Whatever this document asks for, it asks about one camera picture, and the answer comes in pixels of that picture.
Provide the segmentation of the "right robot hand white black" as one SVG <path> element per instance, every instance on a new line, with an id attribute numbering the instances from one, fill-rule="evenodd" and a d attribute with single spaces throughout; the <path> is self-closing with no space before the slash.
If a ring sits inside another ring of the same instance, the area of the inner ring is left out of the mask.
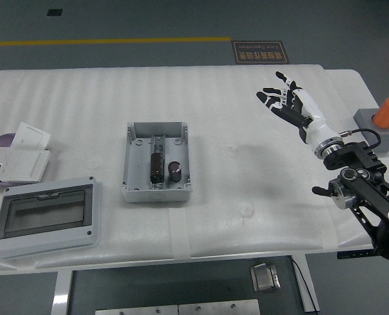
<path id="1" fill-rule="evenodd" d="M 286 85 L 285 89 L 264 87 L 256 93 L 258 99 L 277 117 L 298 128 L 300 138 L 311 146 L 319 159 L 329 150 L 343 146 L 340 135 L 328 125 L 325 116 L 310 94 L 297 86 L 295 80 L 281 72 L 275 75 Z"/>

